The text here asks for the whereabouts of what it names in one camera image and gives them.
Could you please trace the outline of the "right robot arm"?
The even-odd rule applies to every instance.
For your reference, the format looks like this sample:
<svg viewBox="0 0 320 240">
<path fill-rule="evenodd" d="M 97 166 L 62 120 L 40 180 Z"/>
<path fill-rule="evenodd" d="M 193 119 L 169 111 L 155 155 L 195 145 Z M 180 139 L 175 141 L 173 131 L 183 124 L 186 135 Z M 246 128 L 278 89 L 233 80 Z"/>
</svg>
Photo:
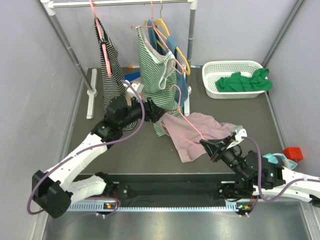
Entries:
<svg viewBox="0 0 320 240">
<path fill-rule="evenodd" d="M 218 188 L 221 198 L 235 201 L 252 196 L 274 202 L 285 197 L 320 206 L 320 178 L 270 162 L 252 138 L 233 134 L 199 143 L 212 162 L 224 162 L 235 174 L 234 183 Z"/>
</svg>

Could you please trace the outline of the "pink tank top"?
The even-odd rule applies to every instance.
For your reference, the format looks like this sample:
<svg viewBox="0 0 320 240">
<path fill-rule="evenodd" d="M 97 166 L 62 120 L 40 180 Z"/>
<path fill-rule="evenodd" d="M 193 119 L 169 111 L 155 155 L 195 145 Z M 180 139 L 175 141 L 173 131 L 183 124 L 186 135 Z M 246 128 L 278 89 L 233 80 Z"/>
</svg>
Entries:
<svg viewBox="0 0 320 240">
<path fill-rule="evenodd" d="M 231 135 L 236 125 L 220 123 L 213 116 L 193 112 L 186 117 L 207 140 L 221 140 Z M 170 136 L 182 163 L 193 162 L 206 153 L 200 135 L 181 117 L 165 114 L 162 129 Z"/>
</svg>

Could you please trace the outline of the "yellow hanger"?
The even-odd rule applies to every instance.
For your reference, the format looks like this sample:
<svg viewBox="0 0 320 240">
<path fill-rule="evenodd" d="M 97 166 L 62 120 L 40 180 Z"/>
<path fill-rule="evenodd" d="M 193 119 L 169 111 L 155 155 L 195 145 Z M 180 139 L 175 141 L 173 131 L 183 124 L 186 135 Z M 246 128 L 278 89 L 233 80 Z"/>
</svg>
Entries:
<svg viewBox="0 0 320 240">
<path fill-rule="evenodd" d="M 148 19 L 144 20 L 144 27 L 154 30 L 156 38 L 156 45 L 160 46 L 164 51 L 167 50 L 174 55 L 175 66 L 173 69 L 180 75 L 190 75 L 191 67 L 187 61 L 187 58 L 182 53 L 174 37 L 171 35 L 168 26 L 162 18 L 163 2 L 160 1 L 161 9 L 159 11 L 160 18 L 154 20 L 154 7 L 151 7 L 151 24 L 148 24 Z"/>
</svg>

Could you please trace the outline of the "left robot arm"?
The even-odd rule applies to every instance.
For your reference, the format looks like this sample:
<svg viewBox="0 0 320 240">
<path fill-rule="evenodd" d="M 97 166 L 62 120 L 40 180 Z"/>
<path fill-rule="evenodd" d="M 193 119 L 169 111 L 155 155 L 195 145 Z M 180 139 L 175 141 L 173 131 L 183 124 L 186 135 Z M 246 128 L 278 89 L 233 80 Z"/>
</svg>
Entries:
<svg viewBox="0 0 320 240">
<path fill-rule="evenodd" d="M 57 165 L 47 171 L 38 170 L 31 179 L 32 192 L 29 202 L 35 202 L 42 212 L 53 219 L 61 217 L 70 205 L 86 198 L 100 195 L 109 198 L 114 187 L 108 176 L 98 172 L 84 180 L 75 178 L 98 156 L 114 144 L 125 141 L 123 130 L 137 120 L 156 123 L 166 113 L 151 99 L 132 97 L 127 104 L 125 97 L 111 100 L 100 121 L 83 142 Z"/>
</svg>

